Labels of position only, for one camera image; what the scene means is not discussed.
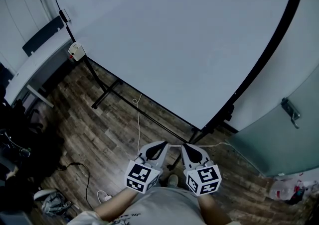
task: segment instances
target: shoe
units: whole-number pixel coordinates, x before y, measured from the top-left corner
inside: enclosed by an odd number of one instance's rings
[[[171,174],[167,181],[167,186],[177,187],[178,185],[178,176],[175,174]]]

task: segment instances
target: black and white cube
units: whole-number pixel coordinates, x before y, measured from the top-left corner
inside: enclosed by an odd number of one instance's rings
[[[218,166],[187,171],[186,182],[189,189],[197,196],[215,192],[221,183]]]
[[[140,193],[145,193],[154,186],[162,171],[130,161],[125,173],[125,185]]]

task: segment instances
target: metal door handle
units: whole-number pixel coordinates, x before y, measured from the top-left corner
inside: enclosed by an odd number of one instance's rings
[[[299,126],[296,123],[296,120],[300,118],[300,113],[295,108],[295,106],[287,98],[282,99],[281,106],[286,111],[286,113],[290,116],[290,121],[295,126],[295,128],[299,128]]]

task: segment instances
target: frosted glass panel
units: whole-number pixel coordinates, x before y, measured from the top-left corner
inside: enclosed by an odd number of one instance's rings
[[[265,176],[319,167],[319,68],[288,98],[301,115],[299,129],[279,105],[229,140]]]

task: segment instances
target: desk leg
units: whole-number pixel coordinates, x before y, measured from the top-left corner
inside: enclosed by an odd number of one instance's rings
[[[39,92],[37,92],[30,85],[27,85],[26,87],[29,91],[31,91],[33,94],[35,94],[39,99],[41,99],[43,102],[45,102],[49,107],[51,107],[51,108],[54,107],[54,105],[49,100],[47,100],[44,96],[42,96]]]

